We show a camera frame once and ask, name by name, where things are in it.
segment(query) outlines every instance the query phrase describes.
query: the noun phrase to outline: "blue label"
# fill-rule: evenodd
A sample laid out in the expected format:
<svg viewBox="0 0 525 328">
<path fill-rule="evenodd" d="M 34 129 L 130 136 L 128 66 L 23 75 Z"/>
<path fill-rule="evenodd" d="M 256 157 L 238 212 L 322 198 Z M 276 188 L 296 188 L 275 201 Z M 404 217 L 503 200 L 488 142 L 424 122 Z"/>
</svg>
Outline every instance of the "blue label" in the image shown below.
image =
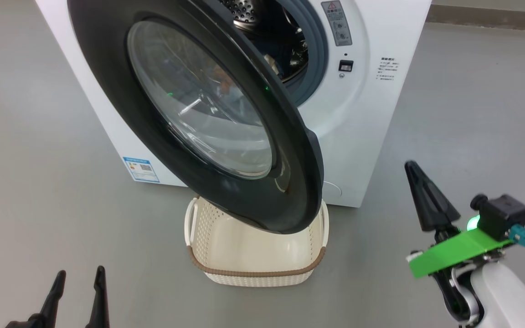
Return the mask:
<svg viewBox="0 0 525 328">
<path fill-rule="evenodd" d="M 148 160 L 130 157 L 123 157 L 123 160 L 135 181 L 159 183 L 159 178 Z"/>
</svg>

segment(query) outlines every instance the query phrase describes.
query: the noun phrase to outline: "white plastic basket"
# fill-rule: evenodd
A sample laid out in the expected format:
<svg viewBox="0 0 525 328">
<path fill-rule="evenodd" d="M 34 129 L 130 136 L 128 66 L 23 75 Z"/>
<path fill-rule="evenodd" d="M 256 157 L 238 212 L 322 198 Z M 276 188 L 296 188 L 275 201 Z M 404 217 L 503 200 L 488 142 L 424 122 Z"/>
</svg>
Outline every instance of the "white plastic basket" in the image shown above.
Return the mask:
<svg viewBox="0 0 525 328">
<path fill-rule="evenodd" d="M 329 236 L 325 202 L 303 231 L 279 235 L 253 228 L 198 197 L 185 213 L 185 244 L 194 264 L 224 285 L 279 287 L 304 282 L 323 259 Z"/>
</svg>

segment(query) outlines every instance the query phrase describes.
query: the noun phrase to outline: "gray wall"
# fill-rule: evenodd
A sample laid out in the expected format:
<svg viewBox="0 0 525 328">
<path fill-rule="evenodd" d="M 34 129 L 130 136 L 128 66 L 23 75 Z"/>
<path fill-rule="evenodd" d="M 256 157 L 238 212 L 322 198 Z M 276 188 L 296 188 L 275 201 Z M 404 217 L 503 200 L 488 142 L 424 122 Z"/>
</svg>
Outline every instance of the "gray wall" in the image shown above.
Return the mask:
<svg viewBox="0 0 525 328">
<path fill-rule="evenodd" d="M 433 4 L 525 12 L 525 0 L 433 0 Z"/>
</svg>

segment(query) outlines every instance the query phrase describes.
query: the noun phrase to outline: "sticker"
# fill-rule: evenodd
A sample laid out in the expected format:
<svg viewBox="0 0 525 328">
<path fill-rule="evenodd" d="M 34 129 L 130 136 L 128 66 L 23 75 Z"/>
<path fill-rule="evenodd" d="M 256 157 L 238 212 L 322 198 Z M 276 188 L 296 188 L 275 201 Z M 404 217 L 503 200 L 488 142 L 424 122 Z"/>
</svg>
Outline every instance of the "sticker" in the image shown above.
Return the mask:
<svg viewBox="0 0 525 328">
<path fill-rule="evenodd" d="M 151 163 L 148 160 L 123 157 L 125 164 L 136 181 L 159 182 Z"/>
<path fill-rule="evenodd" d="M 382 57 L 376 71 L 376 79 L 394 81 L 399 65 L 395 58 Z"/>
<path fill-rule="evenodd" d="M 321 2 L 321 6 L 334 34 L 335 46 L 350 46 L 352 35 L 350 35 L 350 28 L 341 3 L 339 1 L 327 1 Z"/>
</svg>

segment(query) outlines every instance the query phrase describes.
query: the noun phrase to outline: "brown basket rim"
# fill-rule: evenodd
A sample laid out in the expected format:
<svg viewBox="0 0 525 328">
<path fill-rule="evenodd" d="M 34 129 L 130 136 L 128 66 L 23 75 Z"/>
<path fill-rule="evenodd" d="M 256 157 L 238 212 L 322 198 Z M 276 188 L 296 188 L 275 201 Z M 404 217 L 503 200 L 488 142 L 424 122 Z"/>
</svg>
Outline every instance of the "brown basket rim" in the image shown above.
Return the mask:
<svg viewBox="0 0 525 328">
<path fill-rule="evenodd" d="M 203 272 L 210 273 L 210 274 L 217 274 L 220 276 L 231 276 L 231 277 L 249 277 L 249 278 L 268 278 L 268 277 L 286 277 L 286 276 L 298 276 L 300 274 L 307 273 L 313 269 L 315 269 L 316 266 L 319 265 L 319 262 L 323 260 L 323 255 L 325 254 L 325 246 L 322 247 L 319 250 L 319 255 L 315 258 L 315 261 L 313 261 L 308 266 L 305 266 L 304 268 L 297 269 L 297 270 L 288 270 L 288 271 L 274 271 L 274 272 L 242 272 L 242 271 L 231 271 L 231 270 L 218 270 L 214 268 L 209 268 L 207 266 L 204 266 L 204 264 L 200 263 L 198 259 L 196 259 L 196 256 L 194 255 L 194 250 L 191 246 L 188 246 L 188 251 L 190 251 L 190 257 L 192 263 L 198 269 L 202 270 Z"/>
</svg>

